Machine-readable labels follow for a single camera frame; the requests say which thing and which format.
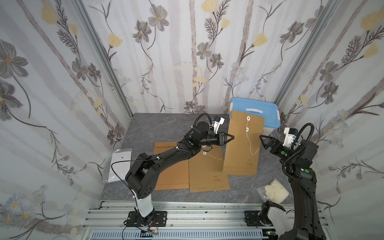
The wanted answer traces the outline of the brown kraft file bag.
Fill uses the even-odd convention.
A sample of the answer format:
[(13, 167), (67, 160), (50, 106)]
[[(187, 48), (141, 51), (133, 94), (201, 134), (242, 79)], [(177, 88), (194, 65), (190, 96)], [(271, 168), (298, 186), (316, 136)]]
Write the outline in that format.
[[(177, 146), (176, 142), (155, 143), (154, 154), (164, 153)], [(156, 191), (188, 189), (189, 162), (179, 162), (164, 170), (157, 181)]]
[(230, 189), (228, 176), (223, 174), (222, 148), (204, 148), (189, 159), (190, 192), (224, 191)]
[(223, 174), (255, 176), (258, 171), (261, 147), (260, 135), (264, 130), (264, 118), (233, 110), (229, 131), (234, 139), (227, 143)]

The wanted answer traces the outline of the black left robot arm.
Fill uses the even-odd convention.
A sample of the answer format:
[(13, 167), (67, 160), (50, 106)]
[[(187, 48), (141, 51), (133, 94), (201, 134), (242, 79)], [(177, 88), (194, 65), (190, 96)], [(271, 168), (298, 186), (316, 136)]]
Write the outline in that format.
[(196, 156), (203, 146), (224, 146), (235, 137), (220, 132), (225, 119), (211, 117), (207, 113), (199, 115), (176, 145), (156, 155), (140, 154), (125, 176), (129, 190), (133, 193), (135, 213), (143, 222), (151, 220), (154, 215), (152, 192), (155, 190), (160, 174), (169, 167)]

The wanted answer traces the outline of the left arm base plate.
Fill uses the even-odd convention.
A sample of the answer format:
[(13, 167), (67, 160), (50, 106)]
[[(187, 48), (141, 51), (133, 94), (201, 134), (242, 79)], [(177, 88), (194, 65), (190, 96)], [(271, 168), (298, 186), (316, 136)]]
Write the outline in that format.
[(131, 211), (124, 221), (126, 227), (165, 227), (167, 224), (167, 211), (152, 211), (147, 217), (142, 217), (139, 212)]

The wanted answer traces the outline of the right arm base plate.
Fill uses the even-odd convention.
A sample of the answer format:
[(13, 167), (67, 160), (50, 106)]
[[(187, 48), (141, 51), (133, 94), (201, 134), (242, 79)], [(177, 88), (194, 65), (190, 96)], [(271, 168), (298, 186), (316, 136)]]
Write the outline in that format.
[(247, 227), (270, 227), (272, 224), (263, 222), (264, 219), (260, 217), (260, 211), (244, 211), (245, 223)]

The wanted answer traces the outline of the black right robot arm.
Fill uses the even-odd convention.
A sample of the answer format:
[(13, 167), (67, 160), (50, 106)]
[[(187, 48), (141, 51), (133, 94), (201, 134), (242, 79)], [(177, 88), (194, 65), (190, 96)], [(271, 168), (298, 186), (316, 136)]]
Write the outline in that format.
[(294, 196), (295, 219), (292, 227), (279, 227), (279, 220), (268, 221), (275, 227), (280, 240), (325, 240), (326, 234), (322, 228), (316, 200), (317, 177), (311, 168), (319, 146), (309, 140), (302, 140), (295, 150), (283, 145), (280, 140), (261, 135), (261, 143), (270, 153), (279, 157), (282, 171), (288, 177)]

